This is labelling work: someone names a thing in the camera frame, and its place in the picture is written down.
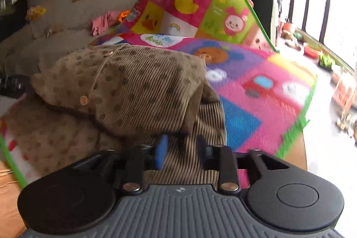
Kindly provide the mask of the brown dotted corduroy garment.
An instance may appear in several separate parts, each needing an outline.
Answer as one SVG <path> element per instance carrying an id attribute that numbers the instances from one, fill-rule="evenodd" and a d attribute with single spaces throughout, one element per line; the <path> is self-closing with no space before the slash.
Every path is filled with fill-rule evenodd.
<path id="1" fill-rule="evenodd" d="M 41 176 L 101 150 L 122 152 L 168 137 L 153 184 L 216 184 L 203 170 L 196 139 L 224 146 L 222 103 L 206 80 L 205 61 L 149 46 L 105 45 L 75 51 L 32 75 L 30 93 L 1 126 Z"/>

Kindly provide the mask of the beige sofa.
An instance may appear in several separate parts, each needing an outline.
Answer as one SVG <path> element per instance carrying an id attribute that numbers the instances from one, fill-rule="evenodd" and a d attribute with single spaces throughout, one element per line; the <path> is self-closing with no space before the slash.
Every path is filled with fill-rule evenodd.
<path id="1" fill-rule="evenodd" d="M 96 39 L 91 21 L 109 11 L 131 9 L 137 0 L 81 0 L 49 8 L 1 41 L 1 73 L 32 75 Z"/>

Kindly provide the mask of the colourful cartoon play mat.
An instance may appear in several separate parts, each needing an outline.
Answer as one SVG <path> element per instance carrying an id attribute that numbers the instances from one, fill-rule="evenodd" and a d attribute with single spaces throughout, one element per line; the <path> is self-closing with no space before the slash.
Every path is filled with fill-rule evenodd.
<path id="1" fill-rule="evenodd" d="M 284 158 L 302 134 L 316 76 L 274 49 L 248 0 L 139 0 L 87 48 L 124 43 L 202 58 L 232 150 Z M 42 177 L 2 126 L 1 149 L 21 187 Z"/>

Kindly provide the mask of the pink cloth on sofa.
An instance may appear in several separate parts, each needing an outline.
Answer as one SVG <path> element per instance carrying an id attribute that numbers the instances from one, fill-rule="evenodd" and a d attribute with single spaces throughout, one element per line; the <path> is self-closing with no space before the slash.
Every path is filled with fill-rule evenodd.
<path id="1" fill-rule="evenodd" d="M 103 34 L 109 27 L 119 23 L 120 11 L 107 11 L 103 15 L 91 21 L 91 34 L 97 36 Z"/>

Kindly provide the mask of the dried peel pile on floor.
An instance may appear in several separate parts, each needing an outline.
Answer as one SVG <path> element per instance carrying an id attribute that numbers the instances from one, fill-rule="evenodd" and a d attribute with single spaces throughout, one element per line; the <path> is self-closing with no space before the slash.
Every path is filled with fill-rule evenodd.
<path id="1" fill-rule="evenodd" d="M 356 143 L 356 120 L 352 119 L 352 114 L 343 111 L 341 116 L 336 121 L 338 128 L 348 134 L 350 138 L 353 138 Z"/>

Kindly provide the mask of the red plastic basin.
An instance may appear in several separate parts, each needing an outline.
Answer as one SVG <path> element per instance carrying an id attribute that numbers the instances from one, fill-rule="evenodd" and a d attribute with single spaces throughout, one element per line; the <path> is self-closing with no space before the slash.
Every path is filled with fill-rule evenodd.
<path id="1" fill-rule="evenodd" d="M 321 51 L 313 49 L 308 45 L 304 47 L 304 55 L 308 56 L 309 58 L 319 59 L 321 53 Z"/>

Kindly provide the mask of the orange printed cardboard box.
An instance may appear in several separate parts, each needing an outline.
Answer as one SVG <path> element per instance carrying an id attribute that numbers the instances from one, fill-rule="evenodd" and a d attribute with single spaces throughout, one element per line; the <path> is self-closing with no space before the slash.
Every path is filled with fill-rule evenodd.
<path id="1" fill-rule="evenodd" d="M 332 98 L 343 110 L 348 111 L 352 106 L 355 94 L 356 80 L 340 78 Z"/>

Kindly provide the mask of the green plant in tray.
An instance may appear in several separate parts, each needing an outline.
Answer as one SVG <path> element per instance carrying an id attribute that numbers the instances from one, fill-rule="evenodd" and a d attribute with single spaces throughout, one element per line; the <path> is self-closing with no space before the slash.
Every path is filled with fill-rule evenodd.
<path id="1" fill-rule="evenodd" d="M 329 55 L 320 55 L 318 60 L 318 65 L 325 70 L 331 71 L 332 66 L 335 64 L 335 60 Z"/>

